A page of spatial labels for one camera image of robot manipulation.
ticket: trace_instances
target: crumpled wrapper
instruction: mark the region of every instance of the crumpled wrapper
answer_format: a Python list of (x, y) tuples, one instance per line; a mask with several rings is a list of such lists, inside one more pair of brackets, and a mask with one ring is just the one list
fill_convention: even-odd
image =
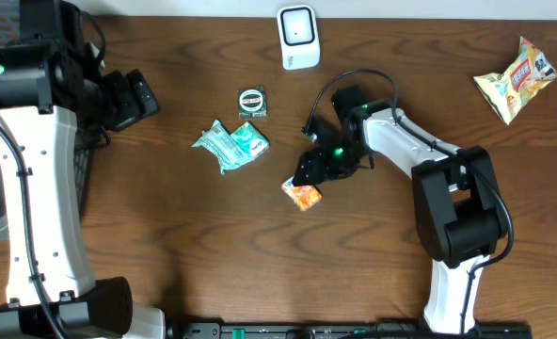
[(475, 76), (475, 84), (506, 124), (540, 89), (557, 78), (557, 71), (531, 42), (520, 38), (519, 56), (502, 74)]

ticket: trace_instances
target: wall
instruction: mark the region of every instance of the wall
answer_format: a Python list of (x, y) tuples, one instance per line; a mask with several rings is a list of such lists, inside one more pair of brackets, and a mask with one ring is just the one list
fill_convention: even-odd
[(93, 14), (273, 17), (306, 3), (324, 18), (557, 20), (557, 0), (70, 0)]

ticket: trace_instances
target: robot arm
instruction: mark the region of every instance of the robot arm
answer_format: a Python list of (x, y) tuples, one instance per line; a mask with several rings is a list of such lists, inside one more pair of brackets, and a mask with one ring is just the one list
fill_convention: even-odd
[[(374, 113), (363, 122), (363, 134), (366, 144), (371, 150), (381, 153), (393, 162), (406, 175), (412, 177), (412, 170), (423, 162), (438, 163), (446, 160), (448, 156), (428, 147), (424, 142), (409, 134), (401, 124), (406, 124), (427, 140), (434, 140), (441, 148), (451, 153), (456, 153), (460, 148), (438, 140), (425, 132), (414, 122), (409, 120), (404, 111), (396, 109), (396, 116), (402, 117), (400, 123), (394, 123), (391, 109)], [(457, 184), (448, 185), (448, 190), (458, 190)], [(477, 255), (460, 263), (458, 267), (450, 268), (443, 261), (433, 260), (431, 274), (431, 294), (424, 308), (423, 319), (433, 332), (452, 333), (460, 332), (461, 312), (465, 299), (467, 282), (470, 269), (489, 259), (489, 255)], [(473, 305), (479, 286), (482, 268), (475, 273), (469, 296), (469, 307), (465, 316), (465, 332), (475, 326)]]
[[(95, 147), (102, 129), (120, 131), (159, 105), (139, 70), (126, 77), (99, 74), (97, 56), (83, 43), (83, 13), (76, 6), (22, 1), (20, 13), (21, 39), (0, 49), (0, 129), (6, 134), (0, 135), (0, 167), (10, 244), (0, 338), (48, 337), (52, 323), (44, 319), (45, 308), (69, 337), (165, 338), (164, 313), (134, 303), (124, 278), (95, 280), (73, 171), (76, 147)], [(8, 142), (21, 152), (27, 173), (18, 174)], [(25, 196), (18, 175), (31, 188)], [(24, 200), (31, 234), (25, 231)], [(31, 248), (40, 273), (34, 277)], [(37, 281), (44, 299), (36, 293)]]
[[(294, 185), (346, 178), (369, 152), (384, 155), (410, 177), (417, 232), (433, 259), (431, 296), (424, 320), (431, 331), (459, 333), (469, 272), (489, 259), (498, 239), (507, 233), (495, 197), (483, 182), (489, 181), (498, 192), (489, 155), (480, 147), (463, 150), (433, 137), (408, 119), (402, 109), (394, 111), (391, 100), (366, 101), (358, 86), (339, 89), (332, 102), (342, 134), (338, 136), (310, 116), (304, 132), (320, 146), (302, 155)], [(473, 170), (454, 161), (452, 154), (464, 159)], [(481, 172), (482, 180), (478, 180), (476, 171)], [(453, 202), (451, 193), (456, 190), (470, 190), (470, 197)], [(470, 286), (464, 332), (475, 324), (472, 309), (480, 274), (481, 269), (474, 272)]]

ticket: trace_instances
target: wood grain surface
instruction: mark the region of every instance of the wood grain surface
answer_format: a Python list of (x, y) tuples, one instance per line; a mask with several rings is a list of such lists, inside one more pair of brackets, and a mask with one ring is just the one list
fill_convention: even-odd
[[(431, 260), (401, 171), (376, 156), (374, 170), (322, 184), (323, 199), (305, 213), (280, 190), (311, 147), (299, 130), (323, 84), (374, 67), (397, 81), (401, 106), (419, 126), (491, 155), (517, 241), (482, 276), (478, 320), (527, 321), (535, 338), (557, 338), (557, 80), (510, 127), (472, 83), (504, 71), (519, 36), (557, 69), (557, 23), (320, 20), (321, 63), (297, 72), (281, 67), (272, 19), (100, 23), (108, 70), (139, 68), (163, 112), (95, 155), (83, 232), (98, 278), (124, 276), (140, 302), (229, 322), (419, 317)], [(354, 83), (369, 98), (391, 95), (370, 75), (339, 86)], [(222, 176), (216, 159), (191, 145), (215, 119), (240, 126), (236, 91), (257, 85), (269, 116), (253, 122), (270, 150)], [(333, 119), (328, 98), (318, 114)], [(0, 243), (0, 303), (8, 260)]]

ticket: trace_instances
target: snack bag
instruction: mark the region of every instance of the snack bag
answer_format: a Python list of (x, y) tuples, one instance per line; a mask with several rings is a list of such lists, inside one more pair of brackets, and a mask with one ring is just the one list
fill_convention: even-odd
[(308, 210), (323, 197), (314, 186), (294, 186), (293, 179), (294, 177), (287, 179), (280, 188), (295, 202), (300, 211)]
[(557, 78), (557, 71), (531, 42), (520, 38), (519, 56), (502, 74), (475, 76), (475, 84), (506, 124), (540, 89)]

